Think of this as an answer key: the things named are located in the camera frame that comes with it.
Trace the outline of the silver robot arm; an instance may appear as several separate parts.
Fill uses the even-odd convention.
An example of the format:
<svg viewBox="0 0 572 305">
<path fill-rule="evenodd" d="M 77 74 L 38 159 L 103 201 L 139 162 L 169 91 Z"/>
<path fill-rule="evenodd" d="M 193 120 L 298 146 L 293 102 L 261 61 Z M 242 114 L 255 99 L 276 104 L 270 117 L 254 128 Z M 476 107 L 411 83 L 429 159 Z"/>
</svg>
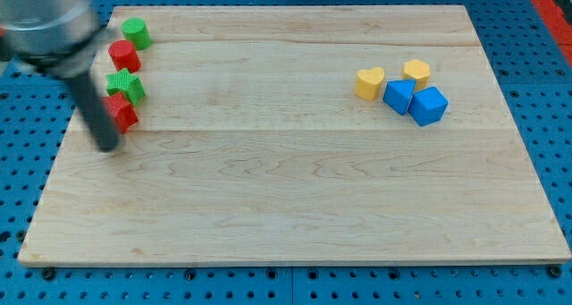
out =
<svg viewBox="0 0 572 305">
<path fill-rule="evenodd" d="M 108 36 L 90 0 L 1 0 L 1 26 L 24 64 L 65 79 L 87 72 Z"/>
</svg>

